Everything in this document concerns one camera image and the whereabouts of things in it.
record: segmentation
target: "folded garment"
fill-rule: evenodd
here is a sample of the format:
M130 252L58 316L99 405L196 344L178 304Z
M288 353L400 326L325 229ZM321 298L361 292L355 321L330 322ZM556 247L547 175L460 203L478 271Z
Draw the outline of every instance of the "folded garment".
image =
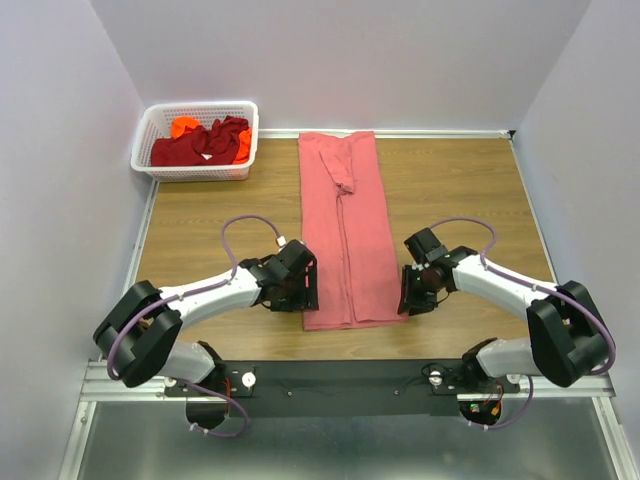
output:
M196 127L178 138L158 138L151 148L154 167L190 167L196 165L231 165L240 148L239 135L249 128L245 118L228 116L216 119L211 130Z
M406 320L375 137L301 134L302 238L318 259L317 311L305 330L373 327Z
M185 133L190 133L200 125L200 122L192 117L176 117L171 122L171 138L178 138Z
M251 128L240 132L238 139L240 140L240 148L238 149L236 158L233 160L234 165L247 163L249 161L249 153L251 152Z

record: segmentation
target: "white plastic basket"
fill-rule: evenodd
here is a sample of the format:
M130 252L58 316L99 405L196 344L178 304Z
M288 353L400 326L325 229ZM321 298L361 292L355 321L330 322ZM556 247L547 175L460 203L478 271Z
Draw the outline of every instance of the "white plastic basket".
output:
M152 167L151 147L158 138L170 137L171 122L176 117L193 117L206 127L216 118L227 115L246 118L253 129L249 160L241 165L212 165L196 167ZM131 167L145 172L160 182L204 182L216 180L245 180L258 150L258 107L253 102L191 102L162 103L149 107L138 126L131 153Z

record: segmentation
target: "gray floor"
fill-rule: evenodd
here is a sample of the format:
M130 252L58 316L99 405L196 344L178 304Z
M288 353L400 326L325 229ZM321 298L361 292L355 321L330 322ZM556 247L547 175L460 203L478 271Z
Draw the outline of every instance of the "gray floor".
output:
M428 416L255 419L244 436L215 439L189 432L183 409L100 404L80 478L616 478L588 398L538 399L494 432Z

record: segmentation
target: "dark red clothes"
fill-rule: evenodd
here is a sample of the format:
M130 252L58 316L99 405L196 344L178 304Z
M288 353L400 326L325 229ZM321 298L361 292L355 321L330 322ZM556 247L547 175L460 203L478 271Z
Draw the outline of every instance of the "dark red clothes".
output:
M228 116L224 122L216 119L211 130L199 126L178 138L158 138L151 148L151 166L231 165L240 148L238 135L248 128L247 119Z

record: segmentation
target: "wooden table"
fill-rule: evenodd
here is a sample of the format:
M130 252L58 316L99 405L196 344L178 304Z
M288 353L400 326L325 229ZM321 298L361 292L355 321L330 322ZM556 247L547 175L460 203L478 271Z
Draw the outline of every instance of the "wooden table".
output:
M499 232L493 261L551 278L507 140L380 139L377 144L398 268L411 262L402 243L408 236L436 220L471 215ZM138 279L160 287L226 271L220 228L244 213L267 216L287 238L299 238L297 140L260 140L245 182L160 185ZM489 240L482 227L462 222L438 227L437 234L449 248L463 244L479 250ZM255 220L232 226L228 238L239 259L274 251L271 230ZM454 293L436 311L390 327L304 332L300 313L256 307L206 320L181 338L207 341L227 359L321 360L459 357L486 338L524 335L521 320L483 299Z

